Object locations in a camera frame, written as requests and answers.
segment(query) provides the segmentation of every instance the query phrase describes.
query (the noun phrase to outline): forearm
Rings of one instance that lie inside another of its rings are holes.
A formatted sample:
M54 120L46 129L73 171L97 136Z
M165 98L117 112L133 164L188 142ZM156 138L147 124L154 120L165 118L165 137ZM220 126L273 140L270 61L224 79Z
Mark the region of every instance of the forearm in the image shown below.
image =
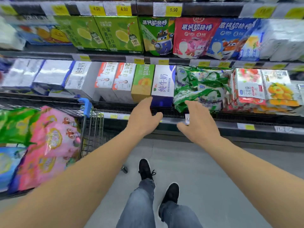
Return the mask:
M221 138L201 144L274 228L304 227L304 180Z
M141 139L124 130L2 214L0 227L84 227Z

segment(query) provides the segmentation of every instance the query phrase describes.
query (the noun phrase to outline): person's right hand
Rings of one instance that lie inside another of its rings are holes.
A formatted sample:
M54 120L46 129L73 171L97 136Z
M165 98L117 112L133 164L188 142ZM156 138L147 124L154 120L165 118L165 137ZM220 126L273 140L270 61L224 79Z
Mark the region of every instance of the person's right hand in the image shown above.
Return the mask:
M190 113L190 124L179 122L177 128L200 146L215 144L221 135L209 110L197 101L185 101Z

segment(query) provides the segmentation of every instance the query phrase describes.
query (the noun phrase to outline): gray floor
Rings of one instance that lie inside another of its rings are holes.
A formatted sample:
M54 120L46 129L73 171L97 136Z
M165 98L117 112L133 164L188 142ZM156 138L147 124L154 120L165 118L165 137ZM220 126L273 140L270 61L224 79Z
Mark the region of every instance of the gray floor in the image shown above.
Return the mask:
M266 161L304 178L304 153L247 149ZM157 219L157 208L171 182L180 185L179 204L189 206L204 228L270 228L215 161L201 148L184 142L143 139L120 172L85 228L112 228L120 217L129 194L138 186L138 161L147 158L155 169L153 210L156 227L167 227ZM0 201L0 211L18 199Z

